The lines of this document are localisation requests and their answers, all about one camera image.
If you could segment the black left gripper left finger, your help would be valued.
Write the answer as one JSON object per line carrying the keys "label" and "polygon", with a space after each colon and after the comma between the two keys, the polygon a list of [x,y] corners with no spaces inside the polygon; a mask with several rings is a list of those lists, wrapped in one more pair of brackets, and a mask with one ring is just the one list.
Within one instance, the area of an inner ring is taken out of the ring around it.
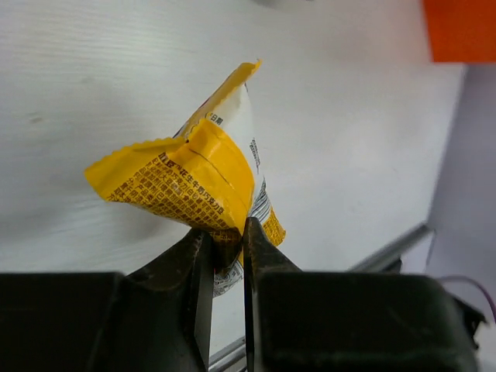
{"label": "black left gripper left finger", "polygon": [[3,371],[205,371],[212,240],[190,230],[139,270],[1,275]]}

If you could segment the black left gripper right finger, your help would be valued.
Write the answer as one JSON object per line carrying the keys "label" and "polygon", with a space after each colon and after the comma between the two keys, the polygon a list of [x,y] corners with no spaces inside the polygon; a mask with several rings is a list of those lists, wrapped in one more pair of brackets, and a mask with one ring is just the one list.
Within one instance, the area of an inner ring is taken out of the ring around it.
{"label": "black left gripper right finger", "polygon": [[243,233],[250,371],[478,371],[456,302],[417,274],[303,271],[255,218]]}

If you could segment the yellow candy packet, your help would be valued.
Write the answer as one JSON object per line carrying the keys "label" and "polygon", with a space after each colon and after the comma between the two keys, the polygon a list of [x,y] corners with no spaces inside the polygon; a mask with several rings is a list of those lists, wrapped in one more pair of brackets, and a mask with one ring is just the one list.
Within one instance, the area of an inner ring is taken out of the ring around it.
{"label": "yellow candy packet", "polygon": [[286,236],[267,194],[246,85],[259,67],[240,64],[174,136],[124,146],[84,173],[107,202],[208,232],[217,247],[214,296],[243,279],[239,242],[248,218],[274,245]]}

